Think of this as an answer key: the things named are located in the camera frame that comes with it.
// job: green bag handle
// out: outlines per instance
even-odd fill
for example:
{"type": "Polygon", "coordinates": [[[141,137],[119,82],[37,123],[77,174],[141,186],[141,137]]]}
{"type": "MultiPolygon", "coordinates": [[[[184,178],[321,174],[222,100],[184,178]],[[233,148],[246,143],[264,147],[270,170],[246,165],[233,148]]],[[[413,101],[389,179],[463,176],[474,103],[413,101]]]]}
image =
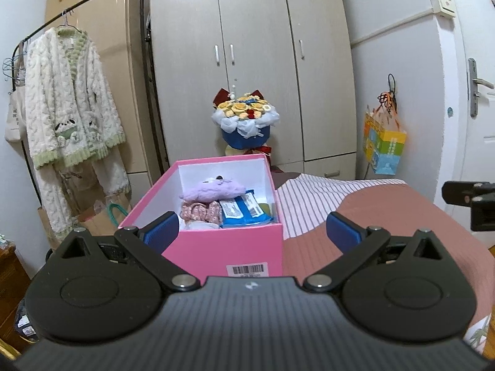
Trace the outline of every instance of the green bag handle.
{"type": "Polygon", "coordinates": [[[127,211],[122,208],[121,205],[119,204],[115,204],[115,203],[110,203],[107,207],[106,207],[106,210],[108,211],[108,217],[110,218],[110,221],[113,223],[113,225],[117,228],[119,227],[119,224],[117,222],[117,220],[115,219],[115,216],[113,215],[113,209],[116,208],[120,211],[120,213],[122,213],[124,216],[127,216],[129,213],[127,213],[127,211]]]}

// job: black metal rack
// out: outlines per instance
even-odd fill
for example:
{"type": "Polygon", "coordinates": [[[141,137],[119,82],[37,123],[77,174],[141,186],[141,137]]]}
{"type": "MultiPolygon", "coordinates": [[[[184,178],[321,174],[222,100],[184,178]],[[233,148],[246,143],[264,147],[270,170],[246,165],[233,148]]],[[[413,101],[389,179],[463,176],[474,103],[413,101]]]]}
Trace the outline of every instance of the black metal rack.
{"type": "MultiPolygon", "coordinates": [[[[36,35],[39,31],[42,31],[44,28],[46,28],[48,25],[50,25],[51,23],[53,23],[57,19],[61,18],[63,15],[66,15],[68,12],[76,9],[80,5],[87,3],[88,1],[91,1],[91,0],[81,0],[81,1],[77,2],[76,4],[72,5],[71,7],[66,8],[60,14],[56,15],[55,17],[50,19],[48,22],[41,25],[34,32],[29,34],[27,37],[22,39],[22,42],[27,42],[34,35],[36,35]]],[[[157,157],[160,158],[157,128],[156,128],[155,123],[153,121],[152,93],[151,93],[150,87],[149,87],[149,83],[152,82],[153,80],[152,80],[152,78],[150,78],[149,73],[148,73],[146,43],[147,43],[147,41],[150,42],[151,39],[150,39],[150,37],[146,37],[146,27],[145,27],[145,20],[144,20],[144,0],[139,0],[139,25],[140,25],[140,33],[141,33],[141,52],[143,55],[143,76],[144,76],[144,85],[146,87],[146,98],[148,100],[149,116],[152,119],[150,122],[151,122],[152,134],[153,134],[153,141],[155,144],[155,149],[157,151],[157,157]]],[[[14,49],[14,52],[12,53],[12,60],[14,60],[14,57],[16,55],[18,48],[19,48],[19,46],[16,46],[16,48],[14,49]]],[[[15,79],[13,78],[13,75],[14,75],[13,72],[14,72],[14,68],[12,68],[12,90],[15,90],[15,79]]],[[[33,183],[34,189],[36,191],[36,195],[38,196],[38,200],[40,201],[40,204],[41,204],[40,193],[38,191],[38,187],[36,185],[36,182],[35,182],[35,179],[33,176],[33,172],[32,172],[31,167],[29,165],[28,156],[27,156],[26,148],[24,146],[24,142],[22,142],[22,151],[24,154],[24,159],[26,160],[26,166],[28,168],[29,175],[31,177],[31,182],[33,183]]],[[[163,164],[161,163],[160,160],[158,160],[158,163],[160,166],[160,172],[163,174],[164,173],[163,164]]]]}

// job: white label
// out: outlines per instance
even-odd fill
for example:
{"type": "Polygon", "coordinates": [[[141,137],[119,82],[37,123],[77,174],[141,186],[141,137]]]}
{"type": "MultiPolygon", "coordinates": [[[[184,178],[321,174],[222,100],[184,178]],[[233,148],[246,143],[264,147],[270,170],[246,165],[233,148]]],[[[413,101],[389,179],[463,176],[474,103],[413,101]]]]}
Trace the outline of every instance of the white label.
{"type": "Polygon", "coordinates": [[[227,265],[227,275],[230,277],[268,277],[268,263],[227,265]]]}
{"type": "Polygon", "coordinates": [[[24,332],[24,335],[26,335],[26,336],[36,335],[36,332],[34,332],[34,329],[32,326],[28,326],[27,328],[24,328],[22,331],[24,332]]]}
{"type": "Polygon", "coordinates": [[[231,219],[242,219],[243,218],[243,213],[241,212],[241,209],[239,208],[239,205],[237,205],[237,202],[235,199],[222,199],[220,201],[220,205],[223,209],[223,214],[226,218],[231,218],[231,219]]]}
{"type": "Polygon", "coordinates": [[[27,323],[29,323],[29,319],[28,319],[28,316],[25,315],[21,319],[19,319],[19,322],[17,323],[17,326],[18,327],[21,327],[21,326],[26,325],[27,323]]]}
{"type": "Polygon", "coordinates": [[[248,192],[247,194],[242,195],[241,198],[246,204],[249,214],[253,218],[257,218],[258,216],[263,215],[264,213],[263,209],[259,207],[258,203],[256,202],[256,199],[254,199],[252,192],[248,192]]]}

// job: pink box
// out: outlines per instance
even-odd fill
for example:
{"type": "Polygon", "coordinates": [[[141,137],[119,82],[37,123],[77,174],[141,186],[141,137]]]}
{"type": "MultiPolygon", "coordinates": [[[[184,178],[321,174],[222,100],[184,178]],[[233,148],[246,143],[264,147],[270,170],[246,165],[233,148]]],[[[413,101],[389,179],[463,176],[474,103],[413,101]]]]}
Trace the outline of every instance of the pink box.
{"type": "Polygon", "coordinates": [[[210,275],[241,276],[243,271],[256,276],[282,276],[282,212],[264,155],[175,162],[120,227],[135,225],[142,228],[166,211],[179,214],[182,190],[217,176],[235,179],[246,189],[254,190],[259,203],[270,205],[274,221],[257,227],[184,230],[185,223],[180,219],[179,235],[162,255],[196,276],[202,284],[210,275]],[[239,266],[251,267],[239,269],[239,266]]]}

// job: light switch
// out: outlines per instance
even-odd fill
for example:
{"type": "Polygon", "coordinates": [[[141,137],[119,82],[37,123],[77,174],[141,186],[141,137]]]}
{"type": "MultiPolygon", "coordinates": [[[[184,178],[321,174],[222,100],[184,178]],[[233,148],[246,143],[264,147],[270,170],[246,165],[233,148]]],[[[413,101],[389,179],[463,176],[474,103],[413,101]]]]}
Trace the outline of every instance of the light switch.
{"type": "Polygon", "coordinates": [[[453,0],[430,0],[432,3],[433,12],[442,17],[455,17],[455,3],[453,0]]]}

